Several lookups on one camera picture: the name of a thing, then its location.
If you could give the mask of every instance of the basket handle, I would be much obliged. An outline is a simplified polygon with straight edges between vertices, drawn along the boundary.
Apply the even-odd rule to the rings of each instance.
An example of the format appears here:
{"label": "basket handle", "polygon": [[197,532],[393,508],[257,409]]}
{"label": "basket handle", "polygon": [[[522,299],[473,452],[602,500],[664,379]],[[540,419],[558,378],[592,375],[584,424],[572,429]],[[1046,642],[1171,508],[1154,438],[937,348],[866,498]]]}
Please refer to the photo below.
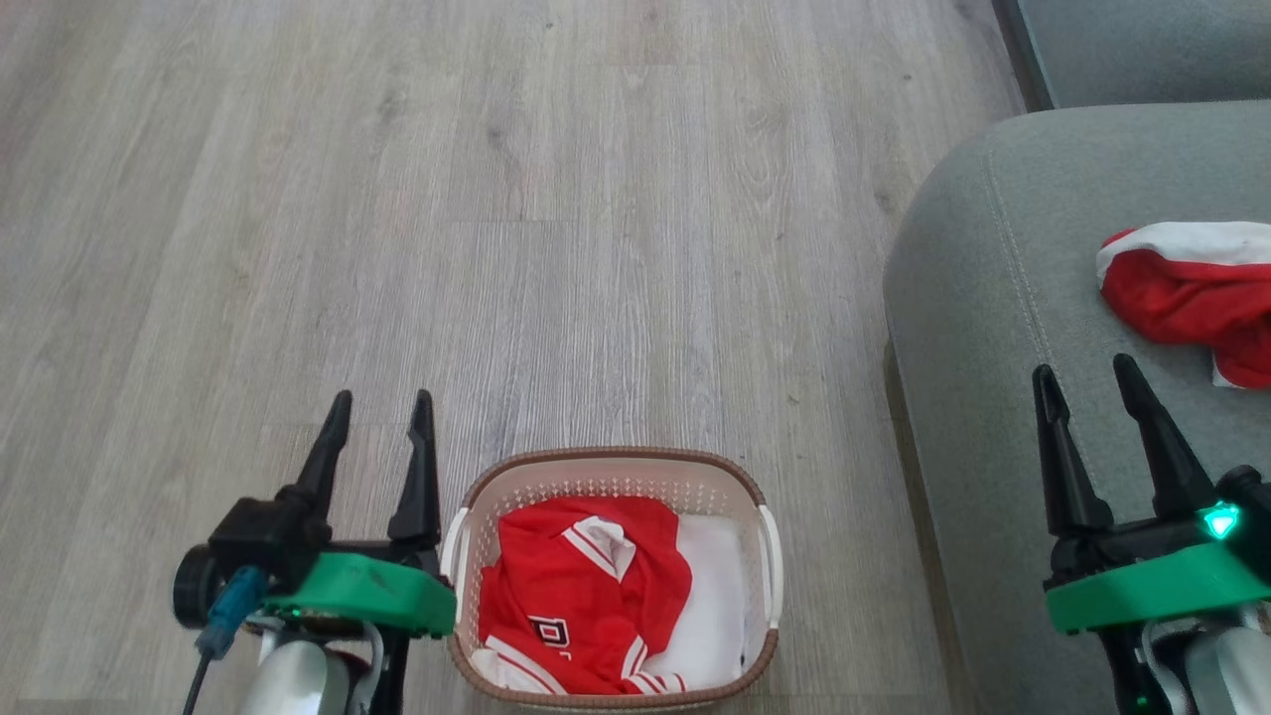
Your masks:
{"label": "basket handle", "polygon": [[[468,508],[464,507],[455,514],[455,518],[450,521],[450,528],[446,530],[446,538],[441,542],[441,564],[438,570],[441,575],[450,580],[450,587],[456,589],[455,596],[461,597],[461,584],[455,579],[455,552],[459,549],[459,542],[461,541],[461,535],[466,535],[464,531],[464,522],[468,521]],[[459,610],[463,611],[463,598],[459,598]]]}
{"label": "basket handle", "polygon": [[764,536],[764,549],[768,556],[768,627],[775,629],[782,620],[782,608],[785,601],[785,565],[782,563],[782,537],[777,532],[777,521],[768,505],[759,505],[759,516],[763,519],[760,533]]}

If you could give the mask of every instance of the plastic basket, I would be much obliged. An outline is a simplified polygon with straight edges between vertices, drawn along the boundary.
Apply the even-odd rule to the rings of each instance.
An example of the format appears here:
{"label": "plastic basket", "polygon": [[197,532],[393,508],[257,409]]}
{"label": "plastic basket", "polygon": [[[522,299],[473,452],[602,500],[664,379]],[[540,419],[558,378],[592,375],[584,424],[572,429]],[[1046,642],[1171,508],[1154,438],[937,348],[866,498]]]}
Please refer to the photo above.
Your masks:
{"label": "plastic basket", "polygon": [[[540,695],[496,686],[469,663],[479,648],[477,613],[480,569],[500,555],[498,519],[555,497],[649,497],[680,514],[728,517],[741,526],[746,583],[746,669],[724,686],[670,695]],[[746,690],[777,650],[783,569],[777,523],[755,483],[732,462],[703,452],[597,448],[513,457],[489,470],[468,491],[446,532],[441,573],[459,598],[450,653],[478,691],[531,707],[588,711],[679,710],[707,705]]]}

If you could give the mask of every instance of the red and white shirt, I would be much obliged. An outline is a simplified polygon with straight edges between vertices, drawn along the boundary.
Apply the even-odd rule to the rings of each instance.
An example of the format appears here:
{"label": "red and white shirt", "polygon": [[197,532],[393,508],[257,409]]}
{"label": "red and white shirt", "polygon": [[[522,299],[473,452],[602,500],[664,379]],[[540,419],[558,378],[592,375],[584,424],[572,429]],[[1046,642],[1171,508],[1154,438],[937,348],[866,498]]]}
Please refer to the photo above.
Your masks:
{"label": "red and white shirt", "polygon": [[1214,385],[1271,389],[1271,225],[1160,222],[1096,258],[1112,311],[1144,337],[1214,349]]}
{"label": "red and white shirt", "polygon": [[641,668],[666,649],[693,577],[679,517],[655,499],[561,498],[500,519],[483,569],[478,635],[520,690],[553,695],[685,692]]}

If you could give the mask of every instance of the gray sofa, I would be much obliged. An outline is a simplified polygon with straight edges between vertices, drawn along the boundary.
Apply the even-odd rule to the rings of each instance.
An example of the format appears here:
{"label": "gray sofa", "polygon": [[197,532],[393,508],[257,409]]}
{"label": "gray sofa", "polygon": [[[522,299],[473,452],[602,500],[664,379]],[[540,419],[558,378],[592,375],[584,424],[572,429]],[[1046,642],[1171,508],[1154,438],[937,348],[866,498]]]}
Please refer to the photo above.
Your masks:
{"label": "gray sofa", "polygon": [[1271,98],[1268,0],[994,0],[1036,108]]}
{"label": "gray sofa", "polygon": [[1271,222],[1271,102],[1060,109],[949,155],[900,230],[886,304],[939,560],[986,714],[1115,712],[1094,636],[1055,634],[1030,373],[1055,367],[1091,476],[1120,521],[1150,516],[1112,356],[1130,352],[1215,479],[1271,471],[1271,394],[1215,389],[1200,347],[1111,314],[1094,253],[1154,221]]}

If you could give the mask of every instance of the wooden floor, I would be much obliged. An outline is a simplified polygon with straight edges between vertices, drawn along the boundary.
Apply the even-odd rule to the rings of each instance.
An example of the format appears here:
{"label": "wooden floor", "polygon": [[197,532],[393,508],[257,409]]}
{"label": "wooden floor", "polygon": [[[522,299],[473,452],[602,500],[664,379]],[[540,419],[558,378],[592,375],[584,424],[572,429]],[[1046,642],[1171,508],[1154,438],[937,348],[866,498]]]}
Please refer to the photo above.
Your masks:
{"label": "wooden floor", "polygon": [[[718,452],[788,563],[719,712],[949,711],[881,276],[1018,110],[989,0],[0,0],[0,712],[178,712],[178,559],[342,387],[338,535],[418,387],[447,516],[516,452]],[[412,668],[408,712],[507,711]]]}

